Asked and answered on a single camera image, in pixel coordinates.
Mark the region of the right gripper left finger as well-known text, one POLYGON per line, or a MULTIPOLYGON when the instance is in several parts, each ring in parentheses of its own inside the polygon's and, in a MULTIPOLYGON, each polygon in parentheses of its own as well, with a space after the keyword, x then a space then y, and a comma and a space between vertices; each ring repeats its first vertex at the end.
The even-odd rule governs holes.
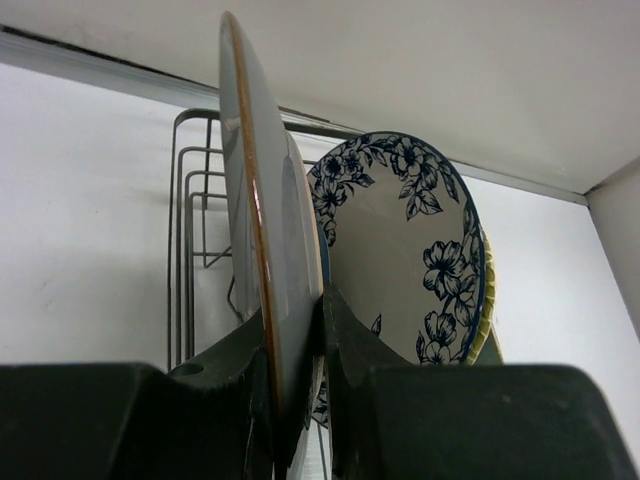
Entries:
POLYGON ((268 479, 262 319, 169 372, 144 363, 5 365, 5 479, 268 479))

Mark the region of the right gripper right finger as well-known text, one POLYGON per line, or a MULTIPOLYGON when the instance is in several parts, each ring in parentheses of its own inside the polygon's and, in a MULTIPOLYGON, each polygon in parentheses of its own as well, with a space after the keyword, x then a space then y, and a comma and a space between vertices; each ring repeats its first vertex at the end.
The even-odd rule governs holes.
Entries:
POLYGON ((634 479, 600 389, 564 365, 410 364, 323 295, 337 479, 634 479))

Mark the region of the light green rectangular plate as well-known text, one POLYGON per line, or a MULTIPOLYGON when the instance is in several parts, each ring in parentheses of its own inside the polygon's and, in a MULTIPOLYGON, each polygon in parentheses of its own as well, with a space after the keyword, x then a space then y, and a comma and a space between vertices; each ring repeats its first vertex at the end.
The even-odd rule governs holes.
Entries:
POLYGON ((496 366, 503 365, 504 358, 501 352, 495 326, 492 325, 484 345, 478 354, 475 366, 496 366))

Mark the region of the yellow checked plate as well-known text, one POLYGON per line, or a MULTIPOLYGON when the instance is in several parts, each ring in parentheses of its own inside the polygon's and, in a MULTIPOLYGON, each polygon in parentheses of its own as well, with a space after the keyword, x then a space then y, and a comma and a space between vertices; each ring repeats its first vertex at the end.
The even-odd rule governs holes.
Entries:
POLYGON ((481 310, 481 319, 478 325, 476 338, 469 350, 469 355, 466 360, 467 365, 474 365, 476 358, 484 345, 489 330, 493 325, 494 309, 496 303, 496 271, 494 255, 486 233, 482 232, 482 235, 484 240, 486 270, 485 293, 481 310))

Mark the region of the blue floral white plate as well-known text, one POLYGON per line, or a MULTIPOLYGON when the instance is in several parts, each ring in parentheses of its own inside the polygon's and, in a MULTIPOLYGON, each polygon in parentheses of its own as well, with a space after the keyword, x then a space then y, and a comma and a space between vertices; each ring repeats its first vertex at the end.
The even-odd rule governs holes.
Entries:
POLYGON ((472 195, 435 147, 379 131, 308 172, 330 279, 364 327, 406 361, 472 363, 485 326, 485 235, 472 195))

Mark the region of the grey deer plate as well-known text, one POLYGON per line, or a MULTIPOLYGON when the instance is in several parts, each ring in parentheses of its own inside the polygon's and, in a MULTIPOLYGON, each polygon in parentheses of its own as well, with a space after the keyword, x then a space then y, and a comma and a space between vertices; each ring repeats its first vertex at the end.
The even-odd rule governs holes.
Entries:
POLYGON ((278 416, 305 405, 313 310, 322 295, 316 221, 299 149, 286 131, 255 50, 223 14, 219 94, 239 310, 261 311, 278 416))

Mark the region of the dark blue plate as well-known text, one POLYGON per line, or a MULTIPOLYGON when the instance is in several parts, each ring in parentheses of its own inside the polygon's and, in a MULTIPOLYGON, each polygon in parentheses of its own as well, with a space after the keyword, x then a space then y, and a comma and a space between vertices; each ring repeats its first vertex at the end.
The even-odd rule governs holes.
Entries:
POLYGON ((321 223, 317 222, 316 227, 317 227, 320 259, 321 259, 323 287, 326 288, 331 282, 331 265, 330 265, 329 248, 327 245, 324 229, 321 223))

